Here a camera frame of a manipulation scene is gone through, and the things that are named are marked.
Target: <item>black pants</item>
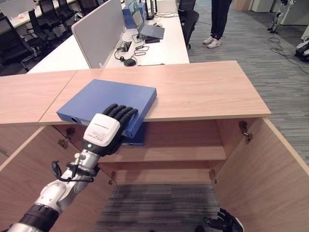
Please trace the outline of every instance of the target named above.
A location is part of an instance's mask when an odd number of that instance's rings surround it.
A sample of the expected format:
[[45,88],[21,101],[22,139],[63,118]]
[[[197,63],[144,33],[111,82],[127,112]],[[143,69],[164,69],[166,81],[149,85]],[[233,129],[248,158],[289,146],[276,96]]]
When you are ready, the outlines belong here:
[[221,39],[232,0],[211,0],[211,36]]

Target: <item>office chair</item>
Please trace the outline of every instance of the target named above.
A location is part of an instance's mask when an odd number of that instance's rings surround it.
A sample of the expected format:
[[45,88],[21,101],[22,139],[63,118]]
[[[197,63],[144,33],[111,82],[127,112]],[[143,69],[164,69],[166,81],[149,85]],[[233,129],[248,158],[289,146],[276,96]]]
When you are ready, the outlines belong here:
[[192,32],[194,31],[194,26],[197,23],[199,18],[198,12],[194,10],[187,10],[186,21],[182,26],[183,29],[183,37],[185,41],[185,45],[188,49],[191,49],[191,45],[189,44],[190,37]]
[[27,43],[36,51],[38,50],[37,48],[39,48],[43,53],[51,51],[52,46],[48,40],[49,36],[41,29],[37,17],[35,16],[34,9],[28,11],[28,14],[32,28],[27,29],[27,34],[24,36],[30,35],[32,38],[27,40]]
[[0,18],[0,63],[20,63],[28,72],[29,69],[22,62],[23,59],[33,55],[33,50],[21,38],[10,20],[5,16]]
[[99,7],[98,0],[77,0],[84,16]]
[[54,8],[53,0],[40,0],[39,5],[43,18],[45,19],[50,31],[62,24]]
[[67,0],[58,0],[58,4],[59,4],[62,20],[66,21],[74,16],[75,11],[71,10],[71,8],[69,7],[67,3]]
[[193,10],[196,0],[180,0],[178,15],[181,23],[185,22],[187,10]]

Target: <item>person's leg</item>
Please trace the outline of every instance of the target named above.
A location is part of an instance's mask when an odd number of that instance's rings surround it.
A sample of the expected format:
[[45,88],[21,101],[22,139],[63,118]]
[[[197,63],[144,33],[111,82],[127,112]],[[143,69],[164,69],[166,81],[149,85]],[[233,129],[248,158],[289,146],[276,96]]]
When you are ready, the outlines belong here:
[[220,0],[211,0],[211,35],[217,30],[219,2]]
[[207,48],[219,47],[221,44],[221,37],[223,35],[225,25],[227,22],[227,13],[230,8],[230,4],[232,0],[218,0],[219,9],[218,9],[218,20],[217,20],[217,28],[215,33],[213,34],[214,40],[207,46]]
[[210,44],[213,41],[214,33],[217,30],[219,0],[211,0],[211,35],[204,40],[203,44]]
[[219,10],[218,10],[218,22],[217,30],[215,32],[215,38],[217,40],[221,39],[225,25],[227,22],[227,13],[230,8],[232,0],[219,0]]

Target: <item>wooden countertop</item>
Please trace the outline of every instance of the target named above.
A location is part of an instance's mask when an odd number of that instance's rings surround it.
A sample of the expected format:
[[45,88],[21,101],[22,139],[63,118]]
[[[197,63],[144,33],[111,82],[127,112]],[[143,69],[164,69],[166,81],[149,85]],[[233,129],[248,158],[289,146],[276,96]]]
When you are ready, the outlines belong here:
[[93,79],[155,87],[145,121],[270,115],[237,62],[222,61],[1,77],[0,124],[68,124],[56,111]]

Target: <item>laptop screen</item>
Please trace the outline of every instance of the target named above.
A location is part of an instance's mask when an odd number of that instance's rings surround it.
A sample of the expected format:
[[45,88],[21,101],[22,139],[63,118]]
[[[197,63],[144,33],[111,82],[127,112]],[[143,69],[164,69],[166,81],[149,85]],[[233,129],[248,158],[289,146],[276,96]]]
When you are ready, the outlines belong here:
[[135,23],[135,25],[137,27],[137,31],[139,32],[140,29],[142,28],[142,26],[144,25],[144,21],[143,21],[143,18],[141,17],[139,5],[136,2],[136,0],[132,0],[128,4],[128,8],[129,8],[129,10],[131,12],[131,15],[133,17],[134,23]]

